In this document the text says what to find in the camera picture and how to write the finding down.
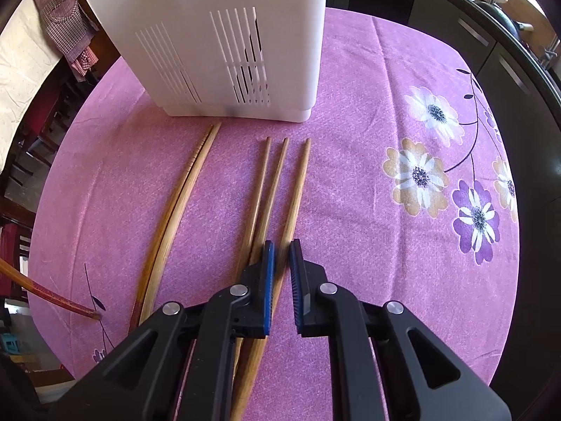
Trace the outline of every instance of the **slotted vent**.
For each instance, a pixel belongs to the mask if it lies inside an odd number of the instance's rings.
[[[201,102],[164,24],[160,22],[135,34],[162,81],[176,97],[177,103],[183,103],[185,100]]]
[[[210,13],[239,103],[269,106],[269,89],[255,8]]]

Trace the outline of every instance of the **flower center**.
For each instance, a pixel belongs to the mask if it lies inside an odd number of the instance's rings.
[[[419,168],[419,166],[413,168],[411,177],[417,184],[417,187],[426,187],[428,184],[428,174],[424,169]]]
[[[444,112],[442,112],[442,109],[439,108],[438,106],[435,106],[434,104],[429,104],[427,107],[428,113],[437,121],[437,122],[445,122],[446,121],[446,116],[444,115]]]
[[[512,182],[512,180],[507,181],[507,187],[511,196],[516,197],[516,193],[514,192],[514,182]]]
[[[475,229],[479,232],[483,232],[487,221],[485,220],[485,214],[483,213],[481,208],[476,207],[475,209],[473,209],[471,211],[471,217],[473,218],[473,226],[475,227]]]

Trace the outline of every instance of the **round table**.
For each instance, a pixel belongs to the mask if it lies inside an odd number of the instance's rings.
[[[181,220],[156,306],[206,302],[233,282],[267,136],[274,141],[271,166],[283,137],[291,139],[268,235],[279,242],[302,145],[311,137],[295,234],[305,257],[360,300],[402,301],[490,382],[518,274],[515,189],[492,113],[449,46],[335,9],[325,13],[318,99],[304,124],[166,116],[123,59],[96,86],[50,170],[29,261],[38,283],[91,306],[89,281],[106,309],[100,324],[30,296],[40,333],[75,377],[126,336],[166,201],[217,121],[222,127]],[[248,420],[331,416],[327,340],[297,336],[290,285],[283,285]]]

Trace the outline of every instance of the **white basket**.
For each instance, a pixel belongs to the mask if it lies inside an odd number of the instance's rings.
[[[325,0],[87,1],[169,115],[310,116]]]

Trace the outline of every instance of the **wooden chopstick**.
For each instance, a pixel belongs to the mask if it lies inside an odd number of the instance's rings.
[[[162,275],[164,274],[165,263],[168,259],[169,251],[172,248],[173,239],[175,238],[177,229],[181,221],[181,217],[183,216],[183,212],[185,211],[185,207],[187,206],[187,201],[189,201],[191,193],[193,192],[198,174],[201,172],[201,168],[203,167],[203,164],[207,159],[207,155],[210,151],[210,148],[212,147],[212,143],[216,138],[220,126],[220,123],[212,126],[210,134],[207,140],[204,142],[203,147],[187,176],[187,180],[183,186],[183,189],[181,189],[181,193],[176,202],[176,205],[173,208],[173,212],[169,218],[169,222],[165,229],[162,242],[160,244],[160,247],[158,248],[158,253],[156,254],[156,258],[154,260],[154,268],[152,270],[152,273],[150,274],[148,288],[146,291],[146,295],[144,296],[144,302],[142,303],[142,311],[140,313],[139,324],[144,322],[145,319],[152,315],[154,303],[156,301],[156,294],[158,294],[158,288],[160,286],[160,281],[162,280]]]
[[[288,137],[284,138],[282,144],[282,150],[280,151],[280,158],[277,164],[277,170],[273,177],[273,183],[271,184],[271,189],[263,207],[263,214],[259,222],[259,227],[255,233],[255,238],[253,241],[253,247],[251,248],[251,256],[249,258],[249,264],[255,264],[259,261],[263,245],[265,245],[265,240],[267,239],[267,231],[269,230],[269,223],[271,221],[271,212],[273,211],[273,206],[275,204],[275,197],[277,195],[277,189],[279,183],[281,182],[280,177],[282,173],[282,167],[284,166],[284,160],[286,158],[286,153],[288,151],[288,143],[290,139]]]
[[[257,185],[251,197],[251,205],[248,212],[248,220],[246,228],[243,233],[242,245],[239,250],[238,261],[236,263],[235,281],[241,277],[243,268],[249,264],[249,257],[251,254],[251,247],[253,245],[253,237],[255,235],[255,226],[257,224],[257,215],[259,214],[259,204],[261,203],[261,195],[263,194],[263,185],[265,183],[265,176],[267,174],[267,164],[269,163],[269,153],[271,150],[271,138],[266,139],[265,156],[263,157],[263,164],[257,176]]]
[[[22,288],[27,289],[27,291],[29,291],[30,293],[50,303],[54,303],[54,305],[58,305],[63,309],[70,310],[71,312],[78,313],[79,315],[87,316],[88,318],[92,318],[94,320],[100,320],[102,318],[100,312],[96,312],[93,309],[84,307],[79,303],[75,303],[70,299],[63,298],[62,296],[52,292],[51,290],[46,289],[44,286],[35,283],[29,277],[26,277],[20,271],[11,267],[8,263],[6,263],[1,258],[0,258],[0,273],[8,277],[12,282],[16,282]]]
[[[284,225],[283,236],[280,242],[280,249],[276,261],[275,276],[273,281],[273,314],[275,308],[277,307],[278,298],[281,293],[284,270],[287,263],[288,248],[294,239],[296,219],[298,218],[300,201],[302,199],[302,192],[304,191],[304,181],[306,179],[308,161],[310,159],[310,149],[311,140],[307,139],[304,147],[304,155],[299,165],[298,177],[292,194],[290,209]],[[257,378],[257,371],[259,370],[259,364],[263,358],[266,343],[266,339],[246,339],[243,342],[241,354],[239,356],[236,378],[234,380],[232,410],[230,413],[231,421],[241,421],[243,417],[251,396],[251,391],[253,390],[253,386]]]
[[[140,321],[140,314],[142,312],[142,304],[144,303],[144,297],[146,296],[146,292],[148,289],[148,283],[150,282],[150,276],[152,275],[152,270],[154,269],[154,262],[156,261],[156,256],[158,255],[158,250],[160,245],[162,244],[162,239],[164,239],[165,231],[169,224],[169,219],[172,216],[172,213],[176,207],[177,200],[181,195],[181,191],[183,190],[183,186],[189,177],[189,173],[191,172],[195,161],[197,160],[198,155],[201,153],[201,149],[203,148],[204,143],[209,137],[210,132],[212,131],[212,125],[209,126],[204,137],[200,140],[199,144],[195,148],[191,158],[185,165],[185,169],[181,173],[176,187],[170,196],[167,205],[165,206],[164,214],[158,223],[158,228],[156,229],[156,234],[152,239],[152,243],[150,245],[150,251],[148,252],[148,257],[146,262],[144,263],[144,268],[142,269],[142,274],[140,276],[140,281],[138,282],[138,288],[136,290],[136,298],[135,303],[133,306],[133,313],[131,314],[131,320],[128,325],[128,333],[130,334],[133,330],[138,327],[138,323]]]

